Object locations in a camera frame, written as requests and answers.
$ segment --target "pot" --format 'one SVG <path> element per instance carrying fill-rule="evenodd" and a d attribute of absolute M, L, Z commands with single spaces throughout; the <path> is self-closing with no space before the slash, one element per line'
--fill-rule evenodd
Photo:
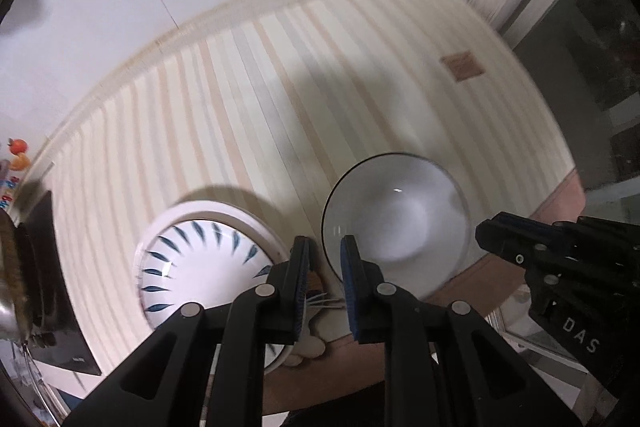
<path fill-rule="evenodd" d="M 15 227 L 11 218 L 0 210 L 0 339 L 24 343 L 30 336 L 30 304 L 26 295 Z"/>

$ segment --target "blue leaf pattern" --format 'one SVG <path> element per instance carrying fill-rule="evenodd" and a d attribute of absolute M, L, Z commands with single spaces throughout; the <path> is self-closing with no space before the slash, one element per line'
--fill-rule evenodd
<path fill-rule="evenodd" d="M 264 268 L 262 268 L 257 274 L 254 275 L 254 279 L 256 277 L 260 277 L 261 275 L 267 275 L 271 271 L 271 266 L 268 264 Z"/>
<path fill-rule="evenodd" d="M 236 253 L 236 248 L 238 248 L 239 244 L 240 244 L 240 234 L 238 233 L 238 230 L 234 230 L 234 249 L 231 251 L 231 255 Z"/>
<path fill-rule="evenodd" d="M 174 230 L 175 230 L 175 231 L 180 235 L 180 237 L 182 238 L 182 240 L 183 240 L 187 245 L 191 246 L 191 243 L 189 242 L 189 237 L 187 237 L 187 234 L 186 234 L 186 233 L 184 233 L 184 230 L 183 230 L 183 229 L 181 229 L 181 228 L 179 228 L 179 227 L 176 227 L 176 226 L 174 225 Z"/>
<path fill-rule="evenodd" d="M 160 286 L 145 286 L 144 288 L 142 288 L 143 292 L 168 292 L 171 290 L 168 290 L 167 288 L 161 288 Z"/>
<path fill-rule="evenodd" d="M 173 250 L 177 251 L 177 253 L 179 253 L 180 255 L 183 255 L 183 253 L 180 251 L 180 248 L 178 248 L 178 246 L 171 239 L 167 239 L 166 237 L 162 237 L 161 235 L 158 236 L 158 239 L 162 241 L 165 245 L 167 245 L 169 248 L 172 248 Z"/>
<path fill-rule="evenodd" d="M 258 247 L 256 247 L 255 245 L 251 245 L 251 248 L 249 249 L 249 253 L 246 255 L 246 259 L 242 261 L 242 264 L 246 264 L 247 261 L 249 261 L 250 259 L 253 259 L 255 257 L 255 254 L 257 253 L 258 253 Z"/>
<path fill-rule="evenodd" d="M 207 240 L 204 237 L 204 230 L 202 229 L 202 227 L 196 221 L 191 221 L 191 226 L 193 227 L 193 230 L 195 230 L 196 233 L 200 236 L 200 240 L 202 241 L 203 245 L 206 245 Z"/>
<path fill-rule="evenodd" d="M 173 306 L 172 304 L 152 304 L 149 308 L 145 309 L 145 312 L 161 312 L 162 310 Z"/>
<path fill-rule="evenodd" d="M 162 275 L 162 272 L 156 268 L 145 268 L 142 271 L 144 273 L 148 273 L 149 275 L 158 275 L 158 277 L 166 277 L 167 279 L 173 278 L 173 277 L 169 277 L 168 275 Z"/>
<path fill-rule="evenodd" d="M 222 230 L 220 230 L 220 227 L 217 223 L 211 223 L 211 226 L 213 227 L 213 231 L 216 234 L 216 242 L 218 244 L 218 248 L 220 248 L 220 241 L 222 241 Z"/>
<path fill-rule="evenodd" d="M 160 261 L 163 261 L 164 263 L 170 263 L 171 261 L 169 261 L 169 258 L 159 252 L 152 252 L 149 251 L 149 254 L 151 254 L 153 257 L 155 257 L 156 259 L 159 259 Z"/>

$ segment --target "black cooktop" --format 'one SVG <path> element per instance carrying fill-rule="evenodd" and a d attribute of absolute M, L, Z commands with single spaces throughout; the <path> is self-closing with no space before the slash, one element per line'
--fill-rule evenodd
<path fill-rule="evenodd" d="M 28 346 L 39 362 L 89 375 L 102 372 L 82 335 L 66 291 L 47 192 L 16 232 L 22 275 L 33 310 Z"/>

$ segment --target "white plate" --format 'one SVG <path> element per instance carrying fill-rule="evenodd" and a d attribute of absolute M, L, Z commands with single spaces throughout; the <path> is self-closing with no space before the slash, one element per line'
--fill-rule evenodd
<path fill-rule="evenodd" d="M 209 308 L 233 301 L 266 281 L 266 275 L 259 275 L 266 266 L 287 259 L 276 235 L 244 210 L 217 201 L 189 201 L 169 208 L 145 231 L 136 248 L 134 277 L 146 318 L 155 328 L 184 302 Z M 292 349 L 273 347 L 265 352 L 266 372 Z"/>
<path fill-rule="evenodd" d="M 322 245 L 340 280 L 340 241 L 348 234 L 385 280 L 424 299 L 459 270 L 470 220 L 462 193 L 440 166 L 388 153 L 348 171 L 324 208 Z"/>

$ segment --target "countertop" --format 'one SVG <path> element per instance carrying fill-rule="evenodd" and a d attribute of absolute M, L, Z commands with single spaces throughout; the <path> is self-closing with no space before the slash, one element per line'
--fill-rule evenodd
<path fill-rule="evenodd" d="M 468 50 L 485 73 L 457 82 L 440 59 Z M 42 184 L 104 374 L 151 331 L 133 254 L 164 209 L 225 201 L 286 244 L 319 241 L 338 179 L 391 151 L 446 168 L 473 227 L 502 210 L 530 216 L 575 167 L 526 70 L 463 0 L 294 4 L 198 38 L 98 100 Z M 472 243 L 462 269 L 484 255 Z M 339 293 L 326 264 L 321 274 Z"/>

